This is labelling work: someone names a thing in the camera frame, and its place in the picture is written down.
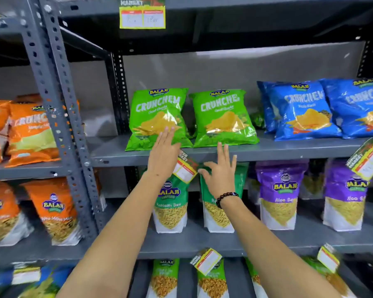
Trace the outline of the green chips bag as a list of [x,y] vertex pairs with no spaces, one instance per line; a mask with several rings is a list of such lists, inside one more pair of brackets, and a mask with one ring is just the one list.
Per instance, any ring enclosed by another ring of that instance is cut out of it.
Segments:
[[125,151],[151,150],[158,135],[173,127],[173,144],[192,148],[181,111],[188,88],[146,89],[134,92],[131,102],[129,127],[131,136]]
[[191,93],[196,120],[193,147],[258,144],[259,138],[244,105],[242,89]]

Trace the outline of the person's right hand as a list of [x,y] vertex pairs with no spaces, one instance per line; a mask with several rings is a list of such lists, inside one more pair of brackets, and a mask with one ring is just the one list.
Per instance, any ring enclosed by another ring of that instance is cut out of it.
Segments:
[[223,144],[221,142],[217,145],[217,162],[204,162],[204,167],[210,169],[212,175],[210,183],[206,183],[210,193],[214,198],[218,199],[221,196],[235,192],[235,170],[237,166],[237,155],[233,155],[231,167],[226,167],[223,163]]

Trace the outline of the person's left forearm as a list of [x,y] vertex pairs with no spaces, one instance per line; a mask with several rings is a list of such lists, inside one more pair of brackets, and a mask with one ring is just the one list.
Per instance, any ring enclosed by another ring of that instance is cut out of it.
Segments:
[[172,174],[147,170],[124,200],[56,298],[126,298],[154,203]]

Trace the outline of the person's left hand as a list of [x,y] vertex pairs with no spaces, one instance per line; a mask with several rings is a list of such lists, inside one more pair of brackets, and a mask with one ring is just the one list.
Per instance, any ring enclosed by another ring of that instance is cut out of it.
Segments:
[[173,155],[173,138],[175,127],[166,127],[161,132],[149,154],[149,175],[163,184],[173,173],[177,159]]

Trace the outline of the person's right forearm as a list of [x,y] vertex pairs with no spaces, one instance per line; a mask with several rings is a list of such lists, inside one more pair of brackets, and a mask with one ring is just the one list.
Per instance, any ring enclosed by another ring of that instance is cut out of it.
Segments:
[[219,199],[269,298],[342,298],[233,195]]

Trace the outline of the blue chips bag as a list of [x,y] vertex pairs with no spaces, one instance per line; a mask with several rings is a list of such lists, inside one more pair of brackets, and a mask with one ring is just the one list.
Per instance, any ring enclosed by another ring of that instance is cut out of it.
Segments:
[[373,78],[320,79],[344,139],[373,137]]
[[340,138],[323,85],[318,81],[257,81],[267,133],[275,141]]

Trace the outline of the yellow shelf price label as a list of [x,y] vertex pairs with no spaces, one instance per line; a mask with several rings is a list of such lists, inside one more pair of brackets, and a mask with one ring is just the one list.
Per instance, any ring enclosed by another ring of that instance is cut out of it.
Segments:
[[335,274],[340,266],[341,256],[330,244],[322,245],[317,254],[317,260],[321,262],[331,273]]
[[197,175],[198,169],[199,163],[180,149],[173,175],[185,184],[189,184]]
[[346,166],[366,181],[373,178],[373,138],[368,139],[347,160]]
[[207,276],[222,258],[213,248],[204,248],[191,259],[190,264],[203,276]]
[[41,278],[41,267],[19,263],[14,265],[11,285],[38,282]]
[[166,29],[165,0],[119,0],[119,28]]

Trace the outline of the purple snack pouch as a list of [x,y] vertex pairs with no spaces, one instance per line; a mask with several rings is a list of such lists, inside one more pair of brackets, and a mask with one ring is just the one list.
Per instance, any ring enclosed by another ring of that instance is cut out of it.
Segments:
[[299,191],[299,199],[320,200],[324,198],[325,171],[329,159],[310,159]]
[[260,220],[270,230],[294,230],[298,195],[308,159],[257,161]]
[[369,181],[346,166],[346,159],[330,160],[325,172],[323,225],[337,232],[360,231]]

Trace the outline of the green snack pouch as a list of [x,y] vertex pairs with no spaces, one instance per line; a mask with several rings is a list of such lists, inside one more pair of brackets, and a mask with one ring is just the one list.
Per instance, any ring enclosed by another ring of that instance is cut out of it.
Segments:
[[[242,198],[245,180],[248,172],[248,162],[238,163],[235,170],[235,189],[239,198]],[[200,193],[203,203],[204,227],[210,233],[234,233],[235,230],[225,214],[218,208],[216,199],[209,192],[208,186],[202,175],[200,177]]]
[[302,259],[320,275],[324,276],[324,278],[327,279],[327,281],[338,291],[342,298],[358,298],[337,273],[332,273],[319,260],[313,256],[302,256]]
[[197,298],[229,298],[224,259],[221,259],[206,276],[199,271],[197,276]]
[[177,298],[179,263],[179,258],[153,261],[153,272],[145,298]]
[[187,224],[189,185],[171,175],[155,201],[153,219],[158,234],[181,233]]
[[258,272],[254,268],[254,266],[252,265],[248,257],[244,257],[244,259],[249,270],[249,274],[250,274],[250,277],[253,283],[256,298],[268,298],[267,293],[265,292],[263,286],[261,285]]

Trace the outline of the orange snack pouch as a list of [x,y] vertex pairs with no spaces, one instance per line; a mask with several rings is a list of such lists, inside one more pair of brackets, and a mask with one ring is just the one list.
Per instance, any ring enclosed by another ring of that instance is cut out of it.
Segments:
[[34,227],[20,209],[12,187],[0,181],[0,246],[14,246],[33,231]]
[[102,185],[99,179],[99,170],[97,168],[94,168],[94,177],[95,177],[95,182],[96,182],[96,187],[98,190],[98,196],[99,196],[99,201],[101,204],[102,211],[105,211],[107,207],[106,199],[104,196],[104,193],[102,192]]
[[33,180],[21,186],[33,202],[52,245],[77,245],[83,236],[67,178]]

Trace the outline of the blue and green snack packet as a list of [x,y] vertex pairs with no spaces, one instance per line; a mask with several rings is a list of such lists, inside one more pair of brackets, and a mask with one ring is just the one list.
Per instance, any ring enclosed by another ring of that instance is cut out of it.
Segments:
[[0,298],[56,298],[74,267],[43,266],[38,282],[11,285],[13,269],[0,269]]

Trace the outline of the small green packet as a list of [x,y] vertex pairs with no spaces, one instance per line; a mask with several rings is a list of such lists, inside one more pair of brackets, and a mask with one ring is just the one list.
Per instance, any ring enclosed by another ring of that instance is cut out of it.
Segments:
[[262,110],[255,111],[254,113],[251,113],[249,116],[255,128],[258,128],[260,130],[264,130],[266,128],[264,113]]

